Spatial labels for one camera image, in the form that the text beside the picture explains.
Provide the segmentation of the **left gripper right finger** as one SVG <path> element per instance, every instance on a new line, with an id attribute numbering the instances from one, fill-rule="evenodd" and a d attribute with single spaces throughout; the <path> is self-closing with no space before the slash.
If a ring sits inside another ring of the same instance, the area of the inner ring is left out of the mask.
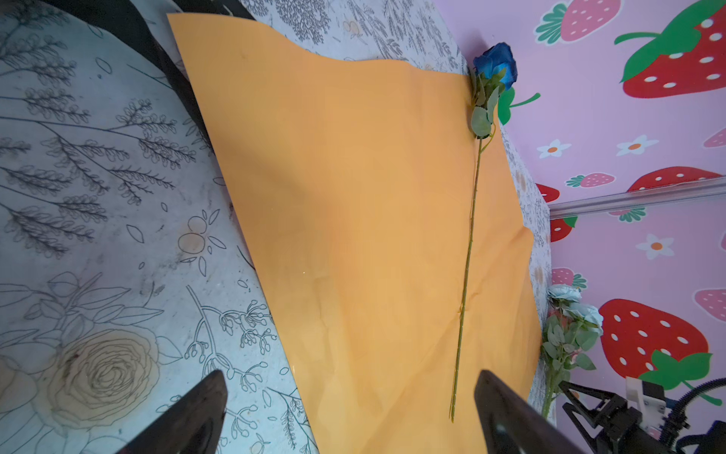
<path id="1" fill-rule="evenodd" d="M 488 453 L 582 453 L 492 371 L 474 391 Z"/>

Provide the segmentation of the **right corner aluminium post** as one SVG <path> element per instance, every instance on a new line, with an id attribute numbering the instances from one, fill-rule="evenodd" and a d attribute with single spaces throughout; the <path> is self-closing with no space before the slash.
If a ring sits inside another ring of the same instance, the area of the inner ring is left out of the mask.
<path id="1" fill-rule="evenodd" d="M 558 202 L 557 204 L 550 204 L 549 213 L 550 219 L 555 221 L 555 219 L 607 213 L 640 206 L 707 199 L 724 195 L 725 178 L 719 177 L 716 179 L 614 194 L 581 201 Z"/>

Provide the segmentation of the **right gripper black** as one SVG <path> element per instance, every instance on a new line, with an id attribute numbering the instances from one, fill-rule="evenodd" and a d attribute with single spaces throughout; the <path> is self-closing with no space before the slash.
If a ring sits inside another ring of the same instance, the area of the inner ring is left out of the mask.
<path id="1" fill-rule="evenodd" d="M 678 400 L 665 397 L 664 388 L 631 378 L 625 397 L 605 390 L 561 381 L 563 410 L 594 453 L 723 453 L 725 423 L 714 421 L 703 434 L 682 436 L 689 428 L 688 406 L 697 398 L 723 388 L 718 378 L 701 384 Z"/>

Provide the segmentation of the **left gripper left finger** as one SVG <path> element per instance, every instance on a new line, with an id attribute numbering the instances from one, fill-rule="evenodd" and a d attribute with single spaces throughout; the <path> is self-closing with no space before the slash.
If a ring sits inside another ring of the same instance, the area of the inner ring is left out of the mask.
<path id="1" fill-rule="evenodd" d="M 215 370 L 138 434 L 118 454 L 215 453 L 226 414 L 228 390 Z"/>

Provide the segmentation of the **blue fake rose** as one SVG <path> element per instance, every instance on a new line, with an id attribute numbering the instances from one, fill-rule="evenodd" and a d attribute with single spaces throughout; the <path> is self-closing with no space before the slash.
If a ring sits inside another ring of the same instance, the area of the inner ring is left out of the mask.
<path id="1" fill-rule="evenodd" d="M 459 371 L 461 370 L 461 355 L 465 326 L 465 312 L 468 301 L 469 277 L 474 248 L 474 235 L 476 227 L 476 203 L 478 202 L 478 182 L 480 176 L 482 154 L 493 141 L 498 122 L 497 105 L 501 96 L 512 88 L 517 81 L 518 71 L 512 49 L 506 43 L 498 43 L 477 56 L 469 71 L 472 83 L 472 109 L 469 115 L 469 127 L 476 138 L 476 158 L 474 183 L 470 202 L 468 221 L 468 239 L 466 258 L 463 272 L 461 303 L 459 304 L 459 330 L 457 338 L 457 351 L 453 372 L 452 393 L 449 404 L 448 419 L 455 421 L 458 391 Z"/>

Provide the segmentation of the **orange wrapping paper sheet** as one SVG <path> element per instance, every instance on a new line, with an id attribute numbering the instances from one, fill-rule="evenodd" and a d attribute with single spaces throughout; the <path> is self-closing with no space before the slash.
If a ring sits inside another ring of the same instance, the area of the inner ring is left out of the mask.
<path id="1" fill-rule="evenodd" d="M 484 452 L 479 373 L 527 397 L 541 326 L 533 235 L 502 141 L 469 129 L 469 79 L 169 22 L 319 450 Z"/>

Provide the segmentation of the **white fake rose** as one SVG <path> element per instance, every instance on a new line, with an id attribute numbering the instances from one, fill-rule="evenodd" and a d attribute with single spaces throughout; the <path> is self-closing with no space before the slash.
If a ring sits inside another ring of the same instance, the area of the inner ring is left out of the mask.
<path id="1" fill-rule="evenodd" d="M 542 357 L 546 363 L 546 391 L 542 416 L 548 418 L 560 385 L 575 369 L 596 370 L 587 352 L 603 334 L 603 316 L 582 302 L 582 292 L 556 284 L 548 288 L 548 317 L 544 323 Z"/>

